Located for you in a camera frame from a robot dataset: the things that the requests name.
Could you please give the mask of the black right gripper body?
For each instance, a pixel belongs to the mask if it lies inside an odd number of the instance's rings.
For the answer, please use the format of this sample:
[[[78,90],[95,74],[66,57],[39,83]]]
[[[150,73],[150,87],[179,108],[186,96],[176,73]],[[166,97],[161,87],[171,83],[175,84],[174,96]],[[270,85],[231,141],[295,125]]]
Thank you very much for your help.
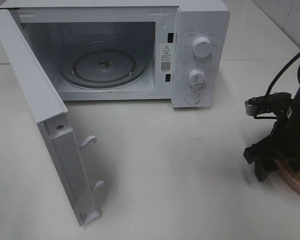
[[[300,165],[300,99],[284,103],[285,108],[281,102],[269,104],[277,120],[268,136],[244,150],[249,164],[265,160]]]

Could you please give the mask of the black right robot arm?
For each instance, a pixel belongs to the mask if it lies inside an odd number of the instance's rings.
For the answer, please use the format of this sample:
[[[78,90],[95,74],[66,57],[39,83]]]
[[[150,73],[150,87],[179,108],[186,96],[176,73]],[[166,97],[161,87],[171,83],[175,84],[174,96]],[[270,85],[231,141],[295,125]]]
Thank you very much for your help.
[[[243,152],[246,161],[254,164],[254,174],[260,182],[279,170],[278,162],[291,163],[293,170],[300,169],[300,65],[297,79],[299,88],[295,96],[279,92],[245,101],[245,110],[249,116],[257,118],[267,113],[275,115],[270,134]]]

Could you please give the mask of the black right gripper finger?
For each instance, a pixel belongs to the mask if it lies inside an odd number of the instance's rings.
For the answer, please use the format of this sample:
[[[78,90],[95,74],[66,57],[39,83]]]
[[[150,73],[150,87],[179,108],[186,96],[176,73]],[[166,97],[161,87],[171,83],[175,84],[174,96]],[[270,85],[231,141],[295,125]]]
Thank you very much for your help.
[[[274,160],[257,160],[254,163],[254,174],[259,182],[264,182],[270,173],[278,171],[279,167]]]

